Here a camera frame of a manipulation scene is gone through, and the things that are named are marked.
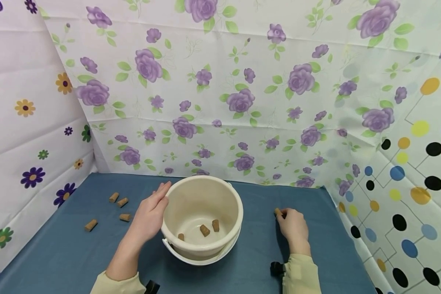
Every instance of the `yellow flower print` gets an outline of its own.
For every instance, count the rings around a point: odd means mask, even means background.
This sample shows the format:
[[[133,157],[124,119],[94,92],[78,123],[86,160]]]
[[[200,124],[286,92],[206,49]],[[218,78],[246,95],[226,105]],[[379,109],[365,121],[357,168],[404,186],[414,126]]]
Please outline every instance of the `yellow flower print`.
[[[28,115],[33,115],[33,111],[36,108],[33,106],[34,103],[28,101],[27,99],[23,99],[22,101],[17,101],[15,110],[18,112],[18,115],[23,115],[23,117],[28,117]]]
[[[69,80],[66,72],[57,75],[56,85],[59,86],[57,91],[62,92],[64,95],[67,95],[67,92],[72,93],[71,80]]]

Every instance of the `orange dot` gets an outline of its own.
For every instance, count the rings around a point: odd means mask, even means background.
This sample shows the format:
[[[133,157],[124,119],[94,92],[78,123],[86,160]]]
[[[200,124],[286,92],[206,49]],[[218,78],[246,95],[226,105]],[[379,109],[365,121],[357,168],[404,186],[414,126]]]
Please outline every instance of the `orange dot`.
[[[410,190],[410,196],[412,196],[413,201],[421,205],[427,204],[431,199],[428,191],[421,187],[412,188]]]
[[[398,148],[407,149],[410,146],[410,139],[407,137],[402,137],[398,140]]]
[[[370,208],[372,209],[372,211],[379,211],[379,204],[377,203],[377,201],[371,201]]]

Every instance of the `black dot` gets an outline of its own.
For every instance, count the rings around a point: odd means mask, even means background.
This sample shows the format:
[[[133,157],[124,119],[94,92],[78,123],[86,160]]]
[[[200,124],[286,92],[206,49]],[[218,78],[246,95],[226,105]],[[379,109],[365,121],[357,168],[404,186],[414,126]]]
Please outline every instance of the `black dot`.
[[[425,179],[425,186],[433,191],[441,190],[441,179],[437,176],[429,176]]]
[[[407,229],[407,221],[401,214],[394,214],[394,216],[392,216],[392,224],[394,228],[401,232]]]
[[[425,279],[428,281],[428,283],[430,283],[431,285],[433,286],[439,285],[439,276],[434,270],[430,269],[429,267],[425,267],[423,269],[423,275]]]
[[[387,150],[390,148],[390,140],[389,139],[385,139],[384,142],[382,142],[381,148],[384,150]]]
[[[353,235],[354,238],[359,239],[361,238],[361,233],[357,226],[351,227],[351,235]]]
[[[372,182],[372,180],[368,180],[368,181],[366,182],[366,188],[367,188],[369,191],[374,190],[374,182]]]
[[[441,144],[438,142],[429,143],[426,151],[429,156],[438,156],[441,154]]]
[[[407,276],[405,275],[405,273],[403,273],[403,271],[399,268],[394,268],[392,270],[392,275],[394,276],[395,281],[397,282],[397,284],[400,285],[400,287],[402,288],[406,288],[408,287],[408,279]]]

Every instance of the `beige sleeve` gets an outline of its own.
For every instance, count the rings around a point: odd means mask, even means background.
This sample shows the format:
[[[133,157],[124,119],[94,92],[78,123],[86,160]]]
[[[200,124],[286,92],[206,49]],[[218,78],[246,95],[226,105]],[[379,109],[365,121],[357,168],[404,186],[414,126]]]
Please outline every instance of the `beige sleeve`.
[[[283,294],[321,294],[319,268],[310,256],[291,254],[285,264]]]
[[[106,276],[106,271],[100,273],[91,289],[90,294],[144,294],[145,287],[139,281],[139,273],[124,281],[113,281]]]

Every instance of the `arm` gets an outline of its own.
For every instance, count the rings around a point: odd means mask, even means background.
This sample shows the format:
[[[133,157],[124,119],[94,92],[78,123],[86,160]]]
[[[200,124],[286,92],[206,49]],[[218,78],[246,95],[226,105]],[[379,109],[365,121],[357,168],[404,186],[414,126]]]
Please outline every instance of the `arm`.
[[[139,281],[137,262],[142,246],[159,231],[163,213],[168,205],[165,195],[171,183],[161,183],[157,191],[144,199],[122,238],[105,272],[96,278],[90,294],[143,294],[145,287]]]

